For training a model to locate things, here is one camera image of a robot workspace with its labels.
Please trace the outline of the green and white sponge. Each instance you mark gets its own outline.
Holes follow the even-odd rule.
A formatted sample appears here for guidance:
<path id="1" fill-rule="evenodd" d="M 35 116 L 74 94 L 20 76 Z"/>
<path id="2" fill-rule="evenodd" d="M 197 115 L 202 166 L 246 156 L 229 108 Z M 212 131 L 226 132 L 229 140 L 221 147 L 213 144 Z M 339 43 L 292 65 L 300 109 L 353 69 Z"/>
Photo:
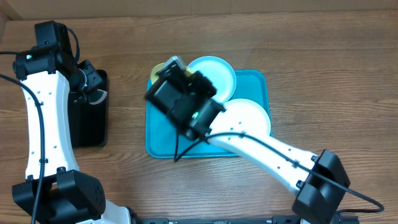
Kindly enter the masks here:
<path id="1" fill-rule="evenodd" d="M 107 91 L 104 91 L 101 89 L 96 89 L 95 91 L 92 91 L 88 95 L 89 104 L 98 105 L 106 99 L 107 95 L 108 95 Z"/>

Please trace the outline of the yellow-green plate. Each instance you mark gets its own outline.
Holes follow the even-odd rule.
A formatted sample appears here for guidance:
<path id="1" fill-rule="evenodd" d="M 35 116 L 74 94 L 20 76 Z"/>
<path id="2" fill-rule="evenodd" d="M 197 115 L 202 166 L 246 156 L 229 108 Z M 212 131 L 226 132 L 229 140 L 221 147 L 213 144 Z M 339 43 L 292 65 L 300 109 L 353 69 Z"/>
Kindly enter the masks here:
<path id="1" fill-rule="evenodd" d="M 164 63 L 160 63 L 152 69 L 150 73 L 150 82 L 152 84 L 154 84 L 159 79 L 157 72 L 161 71 L 163 68 L 164 68 Z M 190 77 L 193 73 L 194 71 L 191 68 L 186 67 L 186 70 L 184 71 L 185 76 Z"/>

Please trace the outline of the light blue plate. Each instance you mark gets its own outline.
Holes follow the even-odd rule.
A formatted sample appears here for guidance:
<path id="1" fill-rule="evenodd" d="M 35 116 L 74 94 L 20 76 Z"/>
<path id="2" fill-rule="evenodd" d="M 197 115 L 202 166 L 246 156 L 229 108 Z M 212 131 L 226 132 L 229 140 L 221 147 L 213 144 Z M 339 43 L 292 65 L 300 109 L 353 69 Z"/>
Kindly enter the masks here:
<path id="1" fill-rule="evenodd" d="M 204 56 L 189 63 L 188 67 L 194 72 L 201 72 L 212 82 L 216 88 L 213 100 L 224 104 L 232 98 L 236 90 L 236 74 L 227 61 L 215 56 Z"/>

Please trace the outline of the white plate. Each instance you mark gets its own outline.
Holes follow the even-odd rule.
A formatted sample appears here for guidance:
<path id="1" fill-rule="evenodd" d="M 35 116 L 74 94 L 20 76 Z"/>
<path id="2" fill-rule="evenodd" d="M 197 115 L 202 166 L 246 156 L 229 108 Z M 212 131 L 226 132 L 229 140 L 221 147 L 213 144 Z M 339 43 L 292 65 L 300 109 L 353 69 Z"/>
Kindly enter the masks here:
<path id="1" fill-rule="evenodd" d="M 211 134 L 241 133 L 262 137 L 271 135 L 271 121 L 265 109 L 254 101 L 234 99 L 226 102 L 211 123 Z"/>

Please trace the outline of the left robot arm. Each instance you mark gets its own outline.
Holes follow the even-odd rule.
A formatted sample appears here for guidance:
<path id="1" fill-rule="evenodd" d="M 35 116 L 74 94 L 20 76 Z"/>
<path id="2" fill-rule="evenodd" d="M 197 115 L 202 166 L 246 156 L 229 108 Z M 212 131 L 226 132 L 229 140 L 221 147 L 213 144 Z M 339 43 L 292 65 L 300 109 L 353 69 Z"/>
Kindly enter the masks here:
<path id="1" fill-rule="evenodd" d="M 80 60 L 74 32 L 48 21 L 35 25 L 36 46 L 13 64 L 27 105 L 29 157 L 14 202 L 33 223 L 134 223 L 127 207 L 110 202 L 101 182 L 83 173 L 76 147 L 104 146 L 108 136 L 109 80 Z"/>

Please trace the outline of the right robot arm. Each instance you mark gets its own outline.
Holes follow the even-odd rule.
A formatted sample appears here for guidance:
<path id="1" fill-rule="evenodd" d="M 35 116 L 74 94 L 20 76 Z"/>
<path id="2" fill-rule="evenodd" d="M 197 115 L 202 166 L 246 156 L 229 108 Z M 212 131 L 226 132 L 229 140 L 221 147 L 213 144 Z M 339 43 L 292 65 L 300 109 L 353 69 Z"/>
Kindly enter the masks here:
<path id="1" fill-rule="evenodd" d="M 324 150 L 320 155 L 273 138 L 265 109 L 247 99 L 220 104 L 216 90 L 200 72 L 176 63 L 152 70 L 152 86 L 145 99 L 171 122 L 178 135 L 245 158 L 295 195 L 292 210 L 309 223 L 336 220 L 350 182 L 339 157 Z"/>

